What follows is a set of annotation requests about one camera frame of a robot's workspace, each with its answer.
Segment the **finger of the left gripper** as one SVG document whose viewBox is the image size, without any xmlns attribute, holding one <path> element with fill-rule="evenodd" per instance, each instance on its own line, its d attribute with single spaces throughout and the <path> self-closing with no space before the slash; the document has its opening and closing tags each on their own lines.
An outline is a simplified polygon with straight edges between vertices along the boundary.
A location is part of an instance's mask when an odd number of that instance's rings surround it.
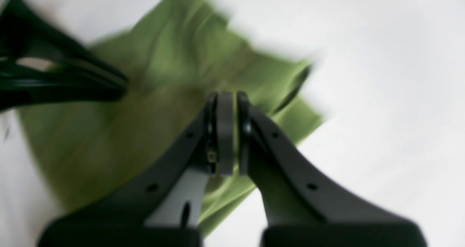
<svg viewBox="0 0 465 247">
<path fill-rule="evenodd" d="M 52 62 L 53 73 L 18 64 Z M 123 91 L 127 78 L 68 35 L 41 19 L 22 0 L 1 0 L 1 86 L 6 89 Z"/>
<path fill-rule="evenodd" d="M 0 109 L 75 101 L 113 101 L 126 91 L 126 78 L 104 70 L 70 67 L 46 73 L 29 67 L 1 69 Z"/>
</svg>

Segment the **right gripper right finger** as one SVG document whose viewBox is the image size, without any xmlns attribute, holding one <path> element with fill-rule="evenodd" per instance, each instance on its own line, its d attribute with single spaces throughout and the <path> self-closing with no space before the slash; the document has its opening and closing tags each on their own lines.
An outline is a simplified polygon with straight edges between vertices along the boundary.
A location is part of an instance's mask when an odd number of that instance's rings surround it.
<svg viewBox="0 0 465 247">
<path fill-rule="evenodd" d="M 312 165 L 286 133 L 237 93 L 239 169 L 261 192 L 261 247 L 425 247 L 409 219 L 356 196 Z"/>
</svg>

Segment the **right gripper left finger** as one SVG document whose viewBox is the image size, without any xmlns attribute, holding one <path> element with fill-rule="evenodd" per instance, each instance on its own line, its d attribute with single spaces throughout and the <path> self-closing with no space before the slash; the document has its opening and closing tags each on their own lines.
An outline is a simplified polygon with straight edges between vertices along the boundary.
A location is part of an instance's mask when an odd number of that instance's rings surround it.
<svg viewBox="0 0 465 247">
<path fill-rule="evenodd" d="M 156 162 L 109 196 L 57 219 L 40 247 L 202 247 L 211 177 L 234 174 L 234 95 L 214 93 Z"/>
</svg>

